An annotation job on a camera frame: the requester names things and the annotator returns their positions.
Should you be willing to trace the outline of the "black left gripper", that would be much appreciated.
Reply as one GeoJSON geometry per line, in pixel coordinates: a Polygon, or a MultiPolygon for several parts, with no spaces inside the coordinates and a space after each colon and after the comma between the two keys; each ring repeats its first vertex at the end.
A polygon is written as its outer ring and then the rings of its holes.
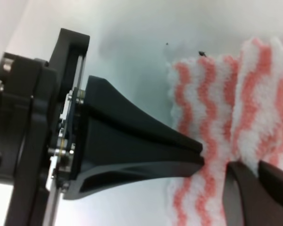
{"type": "Polygon", "coordinates": [[[0,183],[13,186],[7,226],[43,222],[48,148],[89,42],[88,35],[61,29],[49,61],[11,53],[0,60],[0,183]]]}

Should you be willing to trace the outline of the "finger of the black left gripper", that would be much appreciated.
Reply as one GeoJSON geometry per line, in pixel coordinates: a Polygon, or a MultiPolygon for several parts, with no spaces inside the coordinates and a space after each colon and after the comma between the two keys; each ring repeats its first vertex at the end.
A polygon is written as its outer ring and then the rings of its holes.
{"type": "Polygon", "coordinates": [[[84,106],[98,124],[108,164],[177,162],[199,169],[202,144],[152,118],[126,99],[106,79],[88,78],[84,106]]]}
{"type": "Polygon", "coordinates": [[[190,177],[203,163],[144,162],[95,167],[70,182],[64,199],[77,200],[117,186],[158,178],[190,177]]]}

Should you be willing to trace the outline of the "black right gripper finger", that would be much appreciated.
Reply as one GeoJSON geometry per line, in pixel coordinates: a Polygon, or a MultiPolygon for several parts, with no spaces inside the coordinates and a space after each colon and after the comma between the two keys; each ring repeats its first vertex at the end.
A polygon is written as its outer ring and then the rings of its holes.
{"type": "Polygon", "coordinates": [[[228,163],[223,206],[228,226],[283,226],[283,170],[260,161],[255,176],[241,162],[228,163]]]}

